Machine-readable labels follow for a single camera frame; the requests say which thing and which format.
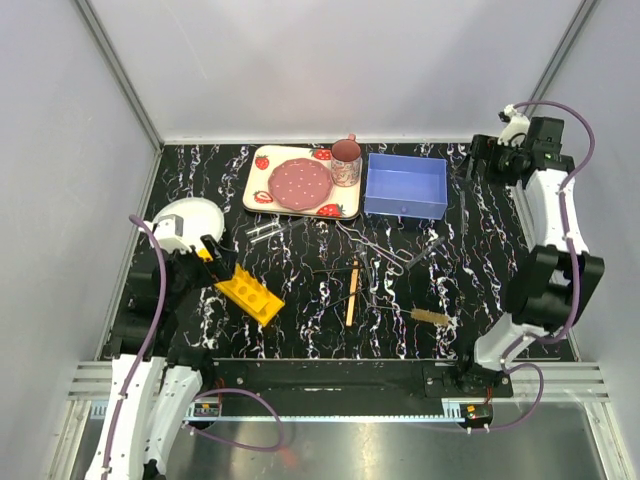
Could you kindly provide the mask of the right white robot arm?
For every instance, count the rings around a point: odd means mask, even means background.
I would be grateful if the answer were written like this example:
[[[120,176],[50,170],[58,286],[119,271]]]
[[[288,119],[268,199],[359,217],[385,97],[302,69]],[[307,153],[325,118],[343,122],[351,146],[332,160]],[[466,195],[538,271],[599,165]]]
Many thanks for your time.
[[[511,106],[499,117],[505,125],[499,136],[474,136],[468,171],[482,165],[488,183],[522,190],[534,244],[506,287],[503,315],[457,362],[453,382],[470,397],[498,386],[532,343],[564,339],[605,271],[580,233],[573,198],[578,167],[562,152],[563,120],[527,118]]]

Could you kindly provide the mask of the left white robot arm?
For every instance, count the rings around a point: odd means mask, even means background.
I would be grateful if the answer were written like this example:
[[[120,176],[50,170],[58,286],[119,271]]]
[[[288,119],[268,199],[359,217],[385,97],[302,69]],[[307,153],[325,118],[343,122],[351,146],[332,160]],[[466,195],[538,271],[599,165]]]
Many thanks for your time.
[[[110,395],[86,478],[164,478],[187,407],[216,382],[204,348],[179,345],[177,309],[192,292],[230,278],[236,258],[207,235],[201,250],[148,250],[131,267],[103,348]]]

